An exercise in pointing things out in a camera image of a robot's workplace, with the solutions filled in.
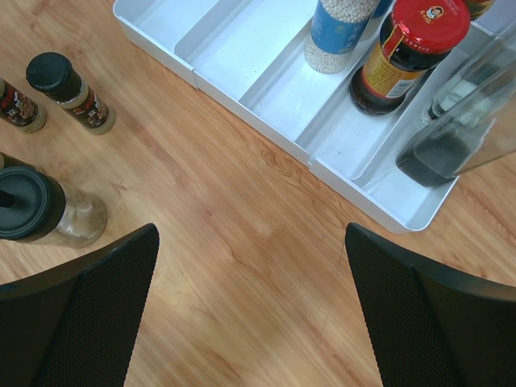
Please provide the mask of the clear oil bottle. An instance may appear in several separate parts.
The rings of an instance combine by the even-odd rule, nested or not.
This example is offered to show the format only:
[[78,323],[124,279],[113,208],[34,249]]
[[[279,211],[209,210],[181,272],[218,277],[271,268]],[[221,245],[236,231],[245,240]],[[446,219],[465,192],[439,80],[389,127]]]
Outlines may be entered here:
[[429,102],[425,113],[427,123],[438,119],[457,103],[465,99],[501,67],[494,63],[471,63],[457,71]]

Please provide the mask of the oil bottle with dark sauce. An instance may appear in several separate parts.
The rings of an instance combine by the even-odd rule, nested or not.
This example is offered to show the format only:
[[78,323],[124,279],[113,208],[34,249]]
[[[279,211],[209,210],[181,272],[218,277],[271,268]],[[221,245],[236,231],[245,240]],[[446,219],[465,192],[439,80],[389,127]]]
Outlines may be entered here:
[[484,62],[499,65],[501,69],[429,123],[425,120],[428,102],[421,115],[420,131],[398,155],[398,168],[420,185],[442,185],[514,153],[514,26],[507,27],[457,71],[471,63]]

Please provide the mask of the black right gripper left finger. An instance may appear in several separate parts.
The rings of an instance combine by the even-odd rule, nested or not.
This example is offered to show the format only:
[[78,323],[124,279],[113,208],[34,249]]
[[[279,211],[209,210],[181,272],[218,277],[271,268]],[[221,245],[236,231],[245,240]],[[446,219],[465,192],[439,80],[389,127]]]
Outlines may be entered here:
[[3,386],[122,386],[160,245],[149,223],[1,287]]

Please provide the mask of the tall jar white beads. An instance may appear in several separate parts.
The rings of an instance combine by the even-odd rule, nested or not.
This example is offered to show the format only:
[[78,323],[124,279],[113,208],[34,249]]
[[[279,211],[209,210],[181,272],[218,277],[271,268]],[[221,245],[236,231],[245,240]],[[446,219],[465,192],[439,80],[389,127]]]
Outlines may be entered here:
[[305,46],[308,65],[319,73],[340,72],[378,4],[370,0],[318,1]]

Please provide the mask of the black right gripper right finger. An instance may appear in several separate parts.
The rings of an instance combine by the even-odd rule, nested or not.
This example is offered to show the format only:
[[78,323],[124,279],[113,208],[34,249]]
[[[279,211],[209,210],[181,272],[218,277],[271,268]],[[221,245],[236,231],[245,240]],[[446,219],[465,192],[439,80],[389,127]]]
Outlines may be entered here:
[[345,248],[384,386],[513,386],[515,288],[357,223]]

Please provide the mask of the white-contents jar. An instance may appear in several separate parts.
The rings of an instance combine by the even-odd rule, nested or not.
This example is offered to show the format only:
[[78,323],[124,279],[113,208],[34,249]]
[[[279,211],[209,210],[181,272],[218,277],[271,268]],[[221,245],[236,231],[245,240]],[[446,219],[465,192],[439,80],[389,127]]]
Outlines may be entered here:
[[372,19],[378,19],[382,17],[390,8],[393,0],[380,0],[378,2],[377,8],[372,13]]

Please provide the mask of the red-lid sauce jar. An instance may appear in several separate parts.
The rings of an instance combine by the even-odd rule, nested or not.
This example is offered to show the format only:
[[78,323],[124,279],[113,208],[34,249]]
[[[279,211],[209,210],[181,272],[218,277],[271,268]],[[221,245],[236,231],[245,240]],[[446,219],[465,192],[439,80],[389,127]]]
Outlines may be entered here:
[[465,38],[470,23],[463,1],[395,2],[373,50],[352,77],[353,104],[369,115],[396,110],[414,84]]
[[464,0],[470,19],[474,21],[484,15],[495,3],[495,0]]

